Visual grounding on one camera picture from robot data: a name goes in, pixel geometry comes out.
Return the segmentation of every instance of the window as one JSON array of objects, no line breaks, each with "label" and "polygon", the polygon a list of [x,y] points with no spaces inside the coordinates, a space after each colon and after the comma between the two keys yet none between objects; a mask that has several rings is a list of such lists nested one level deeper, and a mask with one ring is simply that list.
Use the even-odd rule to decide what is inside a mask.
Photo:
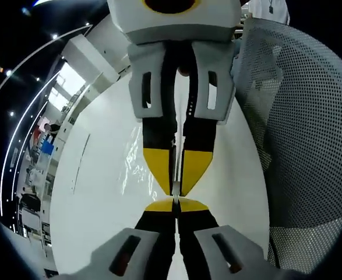
[{"label": "window", "polygon": [[57,77],[57,83],[73,96],[82,88],[85,80],[66,62]]},{"label": "window", "polygon": [[68,103],[68,100],[63,95],[61,95],[54,87],[52,87],[48,99],[49,102],[59,111],[62,111],[63,107]]}]

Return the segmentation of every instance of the white table surface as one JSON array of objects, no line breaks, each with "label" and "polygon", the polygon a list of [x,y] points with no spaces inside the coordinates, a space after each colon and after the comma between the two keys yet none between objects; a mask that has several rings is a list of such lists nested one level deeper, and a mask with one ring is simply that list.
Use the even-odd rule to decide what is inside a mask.
[{"label": "white table surface", "polygon": [[[123,228],[134,227],[148,204],[165,198],[142,154],[142,125],[133,115],[130,77],[112,85],[79,115],[62,151],[50,213],[59,273],[86,266],[96,248]],[[177,111],[182,111],[181,123],[188,82],[177,75],[175,102]],[[235,100],[228,123],[217,127],[213,161],[187,197],[208,205],[219,225],[232,226],[267,255],[265,181],[253,138]],[[168,279],[187,279],[178,247]]]}]

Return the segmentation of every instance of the gray mesh fabric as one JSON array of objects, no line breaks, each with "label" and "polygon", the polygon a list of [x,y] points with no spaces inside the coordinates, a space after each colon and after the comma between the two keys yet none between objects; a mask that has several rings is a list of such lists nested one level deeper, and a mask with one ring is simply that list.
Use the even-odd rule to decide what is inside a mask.
[{"label": "gray mesh fabric", "polygon": [[245,22],[236,98],[262,163],[281,268],[311,272],[342,228],[342,60],[311,36]]}]

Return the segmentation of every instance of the white robot body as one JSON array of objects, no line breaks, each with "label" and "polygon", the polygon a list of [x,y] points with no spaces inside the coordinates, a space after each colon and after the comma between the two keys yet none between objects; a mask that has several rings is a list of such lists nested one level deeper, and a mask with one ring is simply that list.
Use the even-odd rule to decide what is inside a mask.
[{"label": "white robot body", "polygon": [[241,20],[239,0],[178,0],[172,8],[184,7],[171,13],[167,8],[159,9],[159,2],[108,0],[108,6],[114,24],[133,44],[164,40],[226,42],[231,40],[232,29]]}]

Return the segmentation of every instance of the white shirt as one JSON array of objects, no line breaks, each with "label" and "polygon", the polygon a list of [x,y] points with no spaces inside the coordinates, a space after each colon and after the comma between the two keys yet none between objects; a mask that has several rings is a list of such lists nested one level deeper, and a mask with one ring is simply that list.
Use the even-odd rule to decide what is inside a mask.
[{"label": "white shirt", "polygon": [[[272,2],[273,13],[269,12],[270,2]],[[252,13],[253,18],[267,19],[285,24],[290,22],[285,0],[251,0],[248,2],[248,12]]]}]

